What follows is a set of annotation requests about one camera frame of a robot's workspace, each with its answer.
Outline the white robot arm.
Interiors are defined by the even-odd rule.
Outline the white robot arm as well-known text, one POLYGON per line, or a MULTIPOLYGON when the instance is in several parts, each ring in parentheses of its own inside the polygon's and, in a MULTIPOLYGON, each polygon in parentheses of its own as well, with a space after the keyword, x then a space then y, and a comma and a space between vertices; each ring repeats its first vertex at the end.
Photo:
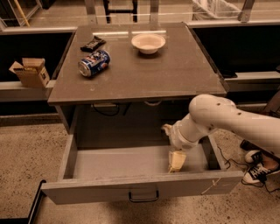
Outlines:
POLYGON ((280 119, 238 109, 229 99, 211 94, 195 96, 189 113, 173 125, 162 126, 169 137, 169 172, 179 172, 186 152, 217 129, 228 130, 275 158, 280 156, 280 119))

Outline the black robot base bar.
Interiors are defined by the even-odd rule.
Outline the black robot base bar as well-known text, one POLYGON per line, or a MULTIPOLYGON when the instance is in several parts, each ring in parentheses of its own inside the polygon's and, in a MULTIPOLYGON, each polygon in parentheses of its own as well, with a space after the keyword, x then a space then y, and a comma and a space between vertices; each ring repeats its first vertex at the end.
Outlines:
POLYGON ((38 189, 36 191, 35 197, 31 204, 30 212, 27 217, 0 219, 0 224, 34 224, 34 221, 37 217, 37 213, 40 208, 41 201, 46 196, 42 191, 42 185, 45 183, 45 179, 42 179, 39 182, 38 189))

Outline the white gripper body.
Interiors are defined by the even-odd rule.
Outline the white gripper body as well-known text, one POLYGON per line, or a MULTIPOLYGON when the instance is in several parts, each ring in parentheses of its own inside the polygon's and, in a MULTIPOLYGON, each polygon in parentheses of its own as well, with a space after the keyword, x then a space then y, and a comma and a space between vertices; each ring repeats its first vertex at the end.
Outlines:
POLYGON ((187 140, 180 132, 179 127, 180 122, 175 122, 170 129, 169 140, 171 146, 175 151, 189 151, 191 148, 195 147, 198 142, 191 142, 187 140))

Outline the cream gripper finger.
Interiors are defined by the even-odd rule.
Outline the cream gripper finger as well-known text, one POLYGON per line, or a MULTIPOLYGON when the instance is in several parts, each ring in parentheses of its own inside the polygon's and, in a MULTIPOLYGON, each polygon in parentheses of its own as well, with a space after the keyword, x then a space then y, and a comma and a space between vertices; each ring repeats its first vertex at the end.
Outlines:
POLYGON ((169 168, 168 172, 179 172, 186 161, 186 153, 182 150, 169 152, 169 168))
POLYGON ((167 135, 169 136, 172 132, 172 126, 170 124, 164 124, 162 127, 161 127, 161 130, 167 135))

